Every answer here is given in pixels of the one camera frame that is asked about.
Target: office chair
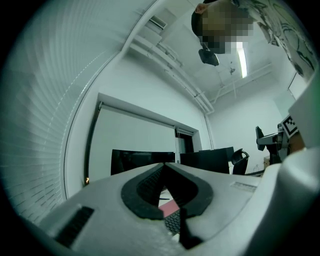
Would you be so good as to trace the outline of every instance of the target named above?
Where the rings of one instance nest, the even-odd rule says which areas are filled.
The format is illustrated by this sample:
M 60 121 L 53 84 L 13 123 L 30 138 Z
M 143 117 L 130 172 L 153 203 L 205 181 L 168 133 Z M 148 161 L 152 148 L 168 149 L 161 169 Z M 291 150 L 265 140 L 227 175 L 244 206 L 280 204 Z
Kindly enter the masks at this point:
M 248 165 L 249 154 L 240 148 L 236 152 L 233 153 L 231 157 L 231 162 L 234 165 L 233 173 L 235 175 L 245 175 L 247 165 Z

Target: keyboard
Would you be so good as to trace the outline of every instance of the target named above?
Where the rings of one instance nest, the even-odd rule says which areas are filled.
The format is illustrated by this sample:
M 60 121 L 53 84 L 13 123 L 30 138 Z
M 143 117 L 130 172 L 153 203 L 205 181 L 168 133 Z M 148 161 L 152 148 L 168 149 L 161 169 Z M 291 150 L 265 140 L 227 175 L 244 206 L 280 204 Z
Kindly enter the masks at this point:
M 177 210 L 164 218 L 164 223 L 166 228 L 172 233 L 172 236 L 180 234 L 180 211 Z

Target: air vent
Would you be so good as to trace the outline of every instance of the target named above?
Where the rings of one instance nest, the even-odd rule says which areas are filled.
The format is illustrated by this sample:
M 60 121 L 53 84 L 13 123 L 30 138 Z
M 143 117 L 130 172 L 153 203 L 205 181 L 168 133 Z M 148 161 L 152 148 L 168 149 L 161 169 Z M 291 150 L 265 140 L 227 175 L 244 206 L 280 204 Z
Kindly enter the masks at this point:
M 94 209 L 83 206 L 79 209 L 73 218 L 66 224 L 62 231 L 57 235 L 55 240 L 64 245 L 70 247 L 80 234 L 82 228 L 88 222 L 90 216 L 93 214 Z
M 150 21 L 156 24 L 162 30 L 164 30 L 167 26 L 167 23 L 165 23 L 162 19 L 158 18 L 157 16 L 152 16 Z

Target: person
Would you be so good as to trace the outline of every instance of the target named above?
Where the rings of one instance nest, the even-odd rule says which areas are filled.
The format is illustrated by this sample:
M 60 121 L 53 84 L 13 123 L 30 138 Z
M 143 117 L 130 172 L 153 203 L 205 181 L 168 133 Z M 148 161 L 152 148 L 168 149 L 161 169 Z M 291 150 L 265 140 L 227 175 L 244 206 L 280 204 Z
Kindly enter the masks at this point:
M 306 82 L 318 65 L 316 52 L 293 11 L 282 0 L 205 0 L 191 17 L 200 43 L 216 54 L 247 36 L 257 23 L 268 43 L 282 47 Z

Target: label sticker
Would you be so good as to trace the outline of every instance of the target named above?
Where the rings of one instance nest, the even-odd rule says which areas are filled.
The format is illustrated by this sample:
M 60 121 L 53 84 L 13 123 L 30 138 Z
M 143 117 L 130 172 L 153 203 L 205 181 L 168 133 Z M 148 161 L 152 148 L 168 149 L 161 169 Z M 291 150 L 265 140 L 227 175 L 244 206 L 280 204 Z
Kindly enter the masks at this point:
M 249 185 L 249 184 L 245 184 L 245 183 L 241 183 L 241 182 L 234 182 L 230 185 L 230 187 L 239 189 L 239 190 L 244 190 L 244 191 L 248 191 L 248 192 L 255 192 L 257 186 L 253 186 L 253 185 Z

